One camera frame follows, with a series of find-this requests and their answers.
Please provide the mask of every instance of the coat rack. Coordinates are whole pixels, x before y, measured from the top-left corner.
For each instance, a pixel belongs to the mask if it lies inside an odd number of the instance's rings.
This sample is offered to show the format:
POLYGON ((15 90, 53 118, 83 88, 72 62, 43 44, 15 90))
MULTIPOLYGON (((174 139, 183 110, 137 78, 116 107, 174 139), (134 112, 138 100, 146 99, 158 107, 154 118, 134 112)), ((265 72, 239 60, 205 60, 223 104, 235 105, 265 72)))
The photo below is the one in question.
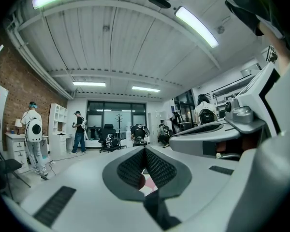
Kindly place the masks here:
POLYGON ((117 127, 117 129, 118 129, 118 131, 119 131, 119 148, 121 149, 121 142, 120 142, 120 122, 122 122, 122 115, 120 115, 120 114, 118 114, 117 115, 117 118, 116 118, 116 120, 117 120, 117 122, 118 122, 118 127, 117 127))

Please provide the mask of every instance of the brick wall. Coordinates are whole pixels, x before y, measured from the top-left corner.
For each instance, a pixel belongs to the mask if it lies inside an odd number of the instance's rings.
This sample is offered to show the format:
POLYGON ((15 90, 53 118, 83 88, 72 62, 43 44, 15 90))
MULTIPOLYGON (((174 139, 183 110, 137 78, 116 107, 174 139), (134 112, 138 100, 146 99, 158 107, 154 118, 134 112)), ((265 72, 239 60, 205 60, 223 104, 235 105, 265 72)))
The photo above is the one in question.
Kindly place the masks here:
POLYGON ((28 109, 30 101, 38 105, 37 112, 42 117, 43 133, 48 135, 48 117, 51 103, 67 107, 68 100, 53 90, 20 56, 3 28, 0 29, 0 85, 9 91, 3 114, 2 131, 8 125, 15 130, 17 118, 28 109))

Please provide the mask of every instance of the sneaker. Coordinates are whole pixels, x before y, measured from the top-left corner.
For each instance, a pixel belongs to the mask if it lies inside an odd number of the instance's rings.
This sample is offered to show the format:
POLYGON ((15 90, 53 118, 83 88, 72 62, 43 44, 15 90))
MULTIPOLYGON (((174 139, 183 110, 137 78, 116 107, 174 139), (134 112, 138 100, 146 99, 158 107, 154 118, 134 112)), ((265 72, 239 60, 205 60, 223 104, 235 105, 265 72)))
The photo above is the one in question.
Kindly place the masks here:
POLYGON ((48 171, 47 171, 47 169, 44 168, 44 169, 42 170, 42 173, 43 173, 44 176, 47 176, 47 175, 48 175, 48 171))

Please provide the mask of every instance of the ceiling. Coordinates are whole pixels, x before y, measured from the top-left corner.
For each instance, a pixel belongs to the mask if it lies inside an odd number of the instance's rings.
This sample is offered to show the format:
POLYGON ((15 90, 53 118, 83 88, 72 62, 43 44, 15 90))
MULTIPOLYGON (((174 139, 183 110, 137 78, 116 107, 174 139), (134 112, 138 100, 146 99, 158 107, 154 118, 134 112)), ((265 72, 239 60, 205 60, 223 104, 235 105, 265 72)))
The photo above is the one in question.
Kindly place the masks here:
POLYGON ((48 79, 51 76, 66 92, 161 101, 246 62, 266 47, 231 15, 224 1, 171 1, 165 10, 148 0, 60 0, 34 10, 32 0, 21 0, 15 30, 48 79), (204 23, 219 46, 211 48, 175 17, 180 5, 204 23), (225 31, 218 34, 221 25, 225 31), (72 81, 105 82, 106 87, 76 87, 72 81))

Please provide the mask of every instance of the white desk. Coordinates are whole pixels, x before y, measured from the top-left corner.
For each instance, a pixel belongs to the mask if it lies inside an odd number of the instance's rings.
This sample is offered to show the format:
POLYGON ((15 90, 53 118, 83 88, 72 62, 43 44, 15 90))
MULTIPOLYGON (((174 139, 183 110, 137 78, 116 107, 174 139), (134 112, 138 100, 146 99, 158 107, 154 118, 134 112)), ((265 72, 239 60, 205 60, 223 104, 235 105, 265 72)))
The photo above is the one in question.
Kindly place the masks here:
MULTIPOLYGON (((22 168, 18 169, 17 172, 19 174, 26 172, 29 170, 27 164, 27 156, 26 156, 26 149, 28 147, 27 144, 25 145, 25 135, 24 134, 10 134, 6 133, 6 145, 8 149, 8 157, 9 159, 13 158, 19 163, 22 164, 22 168)), ((43 136, 43 141, 40 141, 41 146, 41 154, 44 163, 48 162, 48 150, 47 150, 47 139, 48 136, 43 136)))

